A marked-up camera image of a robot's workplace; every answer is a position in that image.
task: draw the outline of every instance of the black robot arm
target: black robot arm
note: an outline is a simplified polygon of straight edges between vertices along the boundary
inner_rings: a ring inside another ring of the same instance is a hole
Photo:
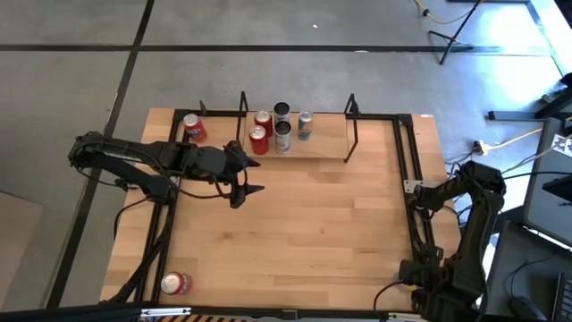
[[[184,142],[157,141],[150,144],[105,138],[91,131],[76,138],[68,156],[77,169],[101,168],[119,177],[115,182],[127,189],[128,184],[138,185],[145,195],[155,202],[168,204],[175,191],[191,197],[209,199],[227,198],[232,208],[238,208],[250,193],[262,190],[262,186],[239,184],[238,173],[249,166],[260,166],[247,157],[236,140],[220,150]],[[148,174],[129,162],[149,165],[159,175]],[[214,183],[217,195],[196,196],[181,190],[170,177]],[[224,194],[219,183],[230,184],[231,192]]]
[[[486,281],[481,264],[494,220],[501,210],[506,186],[501,172],[486,165],[467,162],[457,176],[435,187],[417,185],[408,203],[418,208],[437,211],[446,200],[468,193],[473,207],[465,233],[454,255],[442,267],[403,260],[400,279],[405,284],[420,286],[412,294],[415,310],[428,321],[460,321],[477,316],[475,301],[486,294]]]

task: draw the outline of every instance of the can lid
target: can lid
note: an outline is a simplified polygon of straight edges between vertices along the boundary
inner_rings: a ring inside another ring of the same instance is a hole
[[[259,122],[267,122],[270,120],[270,113],[267,111],[258,111],[254,118]]]
[[[310,111],[302,111],[302,112],[300,112],[300,120],[301,120],[302,122],[310,122],[310,121],[312,121],[312,119],[314,118],[313,116],[314,116],[314,115],[313,115],[312,112],[310,112]]]
[[[198,116],[196,114],[187,114],[182,119],[182,123],[187,126],[193,126],[198,123]]]
[[[276,124],[276,133],[284,135],[290,133],[292,127],[288,122],[280,121]]]
[[[260,125],[255,125],[250,129],[250,138],[260,140],[266,135],[266,130]]]
[[[280,102],[274,106],[274,112],[277,115],[286,115],[290,111],[288,104]]]
[[[176,273],[169,273],[161,281],[161,289],[167,294],[173,294],[181,287],[182,280]]]

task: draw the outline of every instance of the concrete floor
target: concrete floor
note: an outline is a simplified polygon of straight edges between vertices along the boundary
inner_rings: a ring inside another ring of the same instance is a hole
[[[551,0],[534,2],[541,15],[552,10]],[[145,3],[4,0],[0,45],[130,44]],[[424,4],[443,20],[471,6]],[[165,0],[156,2],[143,43],[442,46],[426,32],[452,34],[456,26],[435,25],[403,0]],[[550,47],[526,6],[484,4],[461,38],[504,50],[454,54],[444,66],[438,55],[422,53],[141,53],[114,136],[138,140],[150,107],[197,108],[202,99],[209,109],[236,108],[241,90],[254,109],[285,100],[296,109],[340,111],[355,93],[363,112],[434,114],[446,158],[469,151],[473,140],[494,144],[539,127],[484,117],[493,109],[535,108],[560,77],[554,60],[538,55]],[[85,184],[67,153],[74,136],[102,131],[127,55],[0,53],[0,191],[45,208],[5,310],[43,305]],[[533,135],[477,159],[505,169],[533,154],[537,142]],[[522,203],[527,180],[509,182],[505,208]],[[97,188],[62,305],[98,301],[123,199],[117,189]]]

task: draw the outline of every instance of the wooden board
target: wooden board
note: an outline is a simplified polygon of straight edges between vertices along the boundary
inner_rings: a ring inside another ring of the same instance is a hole
[[[255,154],[250,145],[248,137],[250,129],[255,125],[254,116],[257,112],[247,113],[247,124],[244,139],[244,150],[249,157],[254,159],[268,157],[297,157],[297,158],[338,158],[344,159],[348,156],[348,132],[345,114],[320,114],[314,113],[314,124],[309,140],[298,139],[298,118],[299,113],[290,113],[290,124],[292,133],[290,140],[291,150],[286,154],[276,152],[276,136],[273,135],[268,140],[270,148],[262,156]]]
[[[161,113],[149,114],[143,141],[159,123],[169,131],[168,115]],[[414,115],[414,124],[424,179],[446,180],[434,119]],[[230,209],[228,200],[181,196],[166,270],[192,275],[195,287],[187,295],[162,295],[160,302],[370,310],[411,249],[391,122],[359,121],[358,129],[359,144],[347,164],[267,158],[249,169],[249,182],[266,188],[239,209]],[[183,188],[213,193],[203,182],[184,182]],[[130,191],[126,203],[140,198]],[[144,203],[122,215],[102,299],[113,296],[137,267],[151,208]],[[440,211],[433,231],[445,256],[452,254],[460,238],[456,217]],[[409,310],[409,296],[403,287],[391,288],[378,308]]]

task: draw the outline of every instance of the wooden tabletop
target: wooden tabletop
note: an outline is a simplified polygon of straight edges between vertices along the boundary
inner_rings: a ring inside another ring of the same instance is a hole
[[[172,113],[151,109],[142,141],[167,140]],[[434,119],[413,115],[413,120],[425,181],[445,181]],[[209,135],[216,132],[219,146],[236,135],[236,119],[205,122]],[[351,123],[348,131],[353,138]],[[411,249],[391,122],[358,121],[358,133],[359,144],[347,164],[338,159],[262,159],[259,168],[248,169],[248,182],[265,189],[248,196],[239,209],[231,209],[225,199],[181,195],[166,271],[191,275],[194,288],[187,295],[162,294],[160,302],[372,309],[375,294],[395,277],[401,260],[411,258]],[[404,142],[408,155],[407,136]],[[214,192],[204,182],[184,181],[182,188]],[[140,191],[130,191],[125,203],[142,198]],[[147,202],[123,213],[102,300],[113,296],[139,264],[152,207]],[[437,245],[449,256],[460,240],[455,215],[444,209],[432,223]],[[152,268],[148,285],[153,273]],[[409,295],[403,287],[391,288],[378,308],[409,310]]]

